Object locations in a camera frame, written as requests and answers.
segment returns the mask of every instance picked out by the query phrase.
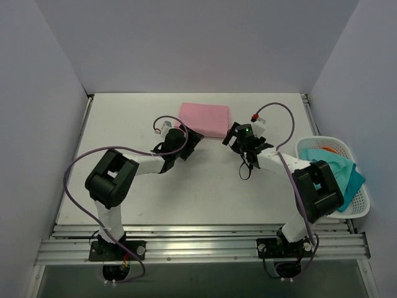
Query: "metal frame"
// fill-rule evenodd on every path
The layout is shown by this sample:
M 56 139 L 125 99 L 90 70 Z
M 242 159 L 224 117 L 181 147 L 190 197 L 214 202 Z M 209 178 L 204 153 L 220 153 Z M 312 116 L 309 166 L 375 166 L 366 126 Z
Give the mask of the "metal frame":
M 302 94 L 313 134 L 319 135 L 307 94 Z M 79 142 L 84 133 L 92 97 L 89 98 Z M 256 239 L 274 237 L 281 225 L 127 225 L 128 238 L 146 241 L 146 264 L 260 262 Z M 45 266 L 93 265 L 87 260 L 88 239 L 95 225 L 55 225 L 50 240 L 42 241 L 26 297 L 36 297 Z M 322 219 L 314 226 L 321 241 L 315 260 L 357 260 L 370 297 L 378 297 L 369 267 L 365 234 L 354 233 L 352 222 Z

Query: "laundry basket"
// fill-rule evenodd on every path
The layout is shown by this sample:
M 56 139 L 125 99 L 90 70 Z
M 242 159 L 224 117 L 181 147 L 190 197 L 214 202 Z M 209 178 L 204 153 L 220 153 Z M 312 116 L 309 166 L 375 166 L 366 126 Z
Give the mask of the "laundry basket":
M 335 150 L 337 154 L 342 155 L 352 160 L 355 163 L 349 147 L 347 147 L 347 145 L 344 142 L 338 140 L 337 138 L 332 138 L 332 137 L 314 136 L 314 137 L 301 138 L 299 141 L 297 141 L 297 144 L 295 145 L 295 152 L 298 157 L 302 149 L 321 148 L 321 147 L 331 148 Z M 367 194 L 367 190 L 365 189 L 365 186 L 362 185 L 360 191 L 354 196 L 352 202 L 345 211 L 343 212 L 335 211 L 334 213 L 328 215 L 328 217 L 334 219 L 357 219 L 359 217 L 363 217 L 364 215 L 366 215 L 369 210 L 370 210 L 370 200 L 368 198 L 368 194 Z

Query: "folded pink towel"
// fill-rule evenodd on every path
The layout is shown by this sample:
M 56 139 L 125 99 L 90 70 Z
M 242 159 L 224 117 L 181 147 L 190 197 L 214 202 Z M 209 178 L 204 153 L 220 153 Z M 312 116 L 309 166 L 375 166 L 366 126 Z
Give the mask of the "folded pink towel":
M 231 127 L 228 106 L 183 102 L 179 118 L 192 130 L 210 138 L 224 138 Z

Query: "wall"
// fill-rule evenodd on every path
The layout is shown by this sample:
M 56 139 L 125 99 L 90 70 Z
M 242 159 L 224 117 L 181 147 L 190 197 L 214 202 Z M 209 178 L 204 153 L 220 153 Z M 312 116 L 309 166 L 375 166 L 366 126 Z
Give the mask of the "wall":
M 397 284 L 397 2 L 360 0 L 311 92 L 324 135 L 345 141 L 367 179 L 365 230 L 381 297 Z
M 358 0 L 36 0 L 89 93 L 307 92 Z
M 87 97 L 33 0 L 0 1 L 0 296 L 22 297 Z

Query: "white table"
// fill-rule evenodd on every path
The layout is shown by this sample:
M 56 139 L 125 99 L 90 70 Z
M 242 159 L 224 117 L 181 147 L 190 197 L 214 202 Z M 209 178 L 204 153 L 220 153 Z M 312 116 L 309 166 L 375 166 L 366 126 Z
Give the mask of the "white table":
M 159 115 L 177 116 L 182 102 L 227 105 L 232 121 L 244 124 L 260 106 L 274 101 L 287 105 L 295 116 L 295 134 L 281 150 L 295 155 L 296 141 L 312 135 L 297 93 L 96 94 L 78 154 L 109 145 L 149 151 L 161 141 L 153 132 L 152 121 Z M 269 143 L 277 145 L 289 135 L 291 120 L 287 111 L 272 106 L 261 116 L 267 121 L 264 136 Z M 69 181 L 72 195 L 93 213 L 96 208 L 84 182 L 103 154 L 96 153 L 77 163 Z M 238 175 L 240 164 L 240 157 L 221 140 L 203 140 L 187 161 L 177 161 L 169 172 L 134 179 L 122 203 L 123 224 L 285 223 L 297 210 L 289 181 L 259 169 L 243 181 Z M 57 223 L 88 225 L 94 221 L 64 197 Z

